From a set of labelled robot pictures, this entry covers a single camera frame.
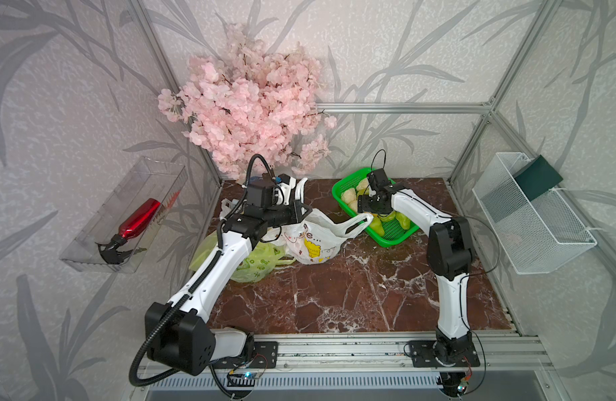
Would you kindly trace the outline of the white printed plastic bag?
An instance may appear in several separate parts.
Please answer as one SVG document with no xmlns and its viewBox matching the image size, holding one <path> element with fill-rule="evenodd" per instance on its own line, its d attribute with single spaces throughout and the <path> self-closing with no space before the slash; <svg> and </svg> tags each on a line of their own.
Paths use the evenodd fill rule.
<svg viewBox="0 0 616 401">
<path fill-rule="evenodd" d="M 345 222 L 334 223 L 318 209 L 301 222 L 282 228 L 279 244 L 304 265 L 321 264 L 335 258 L 348 240 L 371 225 L 371 213 L 361 213 Z"/>
</svg>

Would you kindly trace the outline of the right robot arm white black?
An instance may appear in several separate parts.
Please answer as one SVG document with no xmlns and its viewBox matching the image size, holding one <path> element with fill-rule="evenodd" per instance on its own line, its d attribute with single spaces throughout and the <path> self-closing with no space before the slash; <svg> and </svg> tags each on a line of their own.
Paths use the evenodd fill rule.
<svg viewBox="0 0 616 401">
<path fill-rule="evenodd" d="M 440 304 L 433 352 L 441 365 L 452 366 L 473 353 L 473 334 L 466 318 L 467 294 L 463 289 L 475 259 L 468 219 L 441 212 L 413 190 L 392 182 L 383 169 L 372 170 L 367 179 L 371 190 L 359 197 L 360 212 L 399 212 L 428 237 L 426 260 L 438 281 Z"/>
</svg>

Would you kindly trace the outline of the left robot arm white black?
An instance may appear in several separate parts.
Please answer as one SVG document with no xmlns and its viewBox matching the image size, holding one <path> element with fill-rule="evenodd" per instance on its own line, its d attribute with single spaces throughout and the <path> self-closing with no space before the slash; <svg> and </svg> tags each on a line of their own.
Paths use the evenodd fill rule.
<svg viewBox="0 0 616 401">
<path fill-rule="evenodd" d="M 304 179 L 286 174 L 249 182 L 234 208 L 219 222 L 217 245 L 190 280 L 167 302 L 145 314 L 146 339 L 132 361 L 135 387 L 155 384 L 178 372 L 197 376 L 224 359 L 248 360 L 254 343 L 247 332 L 212 330 L 208 321 L 219 295 L 271 228 L 302 222 L 312 208 L 304 203 Z"/>
</svg>

